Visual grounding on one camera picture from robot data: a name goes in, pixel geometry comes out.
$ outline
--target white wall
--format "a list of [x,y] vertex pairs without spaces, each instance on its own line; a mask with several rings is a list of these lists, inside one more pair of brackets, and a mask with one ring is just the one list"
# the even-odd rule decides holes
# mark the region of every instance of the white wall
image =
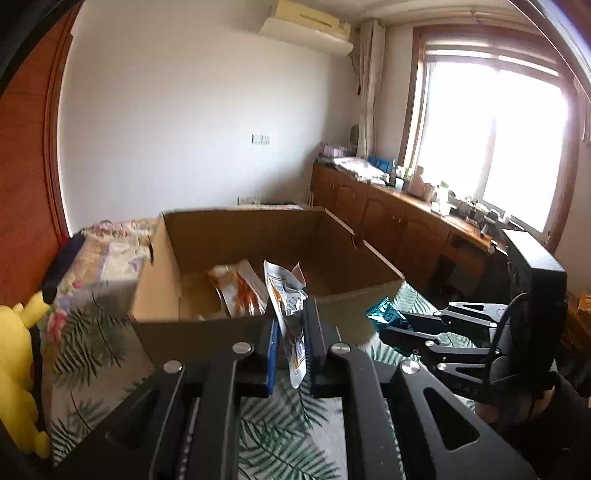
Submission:
[[572,293],[591,291],[591,146],[580,146],[573,201],[555,257]]
[[269,11],[267,0],[84,2],[59,115],[72,230],[302,197],[319,142],[348,144],[357,80],[347,57],[257,35]]
[[376,154],[381,158],[398,159],[412,59],[412,26],[387,28],[384,71],[376,109]]

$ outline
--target black cloth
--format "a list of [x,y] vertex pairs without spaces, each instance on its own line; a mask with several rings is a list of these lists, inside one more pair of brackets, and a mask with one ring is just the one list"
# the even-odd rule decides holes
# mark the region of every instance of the black cloth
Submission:
[[56,299],[57,287],[74,263],[74,259],[80,248],[82,248],[82,245],[84,245],[85,239],[86,237],[83,233],[78,232],[75,234],[61,246],[53,262],[49,265],[39,288],[43,292],[43,301],[45,303],[51,304]]
[[591,478],[591,408],[562,375],[555,375],[556,391],[546,410],[503,437],[540,478]]

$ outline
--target plastic wrapper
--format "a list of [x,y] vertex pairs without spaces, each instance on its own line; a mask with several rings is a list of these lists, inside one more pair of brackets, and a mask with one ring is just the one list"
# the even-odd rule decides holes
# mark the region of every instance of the plastic wrapper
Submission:
[[230,317],[265,313],[269,294],[248,260],[233,265],[216,265],[208,275],[224,299]]
[[406,317],[394,307],[394,304],[388,297],[368,309],[367,318],[374,323],[374,328],[378,333],[385,327],[396,327],[402,330],[413,331],[413,327]]
[[298,388],[306,376],[306,344],[301,316],[304,300],[308,297],[300,264],[290,272],[265,260],[265,284],[279,321],[291,386]]

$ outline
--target bed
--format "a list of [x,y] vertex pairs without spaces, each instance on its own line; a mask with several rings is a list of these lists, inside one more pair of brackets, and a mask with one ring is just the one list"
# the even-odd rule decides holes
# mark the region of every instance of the bed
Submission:
[[[155,222],[101,222],[85,229],[86,241],[38,324],[44,415],[56,466],[154,369],[127,311]],[[435,311],[406,282],[394,303],[408,312]],[[453,334],[441,341],[471,346]],[[360,347],[377,361],[402,359],[377,335]],[[243,400],[240,478],[347,477],[340,399],[315,399],[309,385],[306,378],[299,390],[292,389],[280,370],[272,396]]]

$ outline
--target cabinet door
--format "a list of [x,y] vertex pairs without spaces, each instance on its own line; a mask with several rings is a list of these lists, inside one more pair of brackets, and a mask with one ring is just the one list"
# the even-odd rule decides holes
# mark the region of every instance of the cabinet door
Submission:
[[333,191],[334,171],[314,164],[312,169],[312,182],[310,190],[314,194],[314,206],[329,208],[330,197]]
[[441,220],[405,205],[394,265],[418,291],[425,293],[445,242]]
[[367,198],[362,237],[390,261],[394,260],[400,224],[400,206],[396,199],[381,195]]
[[335,184],[335,196],[330,210],[354,232],[359,226],[364,207],[363,194],[356,182],[343,181]]

